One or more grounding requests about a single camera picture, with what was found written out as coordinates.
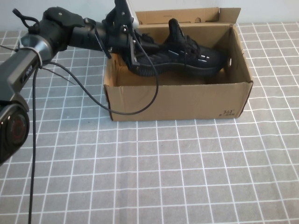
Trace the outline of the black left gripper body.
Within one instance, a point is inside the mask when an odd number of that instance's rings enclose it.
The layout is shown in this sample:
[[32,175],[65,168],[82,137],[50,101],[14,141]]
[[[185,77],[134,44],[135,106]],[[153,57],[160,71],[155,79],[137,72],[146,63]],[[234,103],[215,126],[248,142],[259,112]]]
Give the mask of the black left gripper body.
[[138,20],[129,6],[115,6],[102,21],[106,32],[104,44],[107,58],[111,59],[112,53],[119,54],[129,68],[137,62],[135,46],[139,41],[134,37],[135,21]]

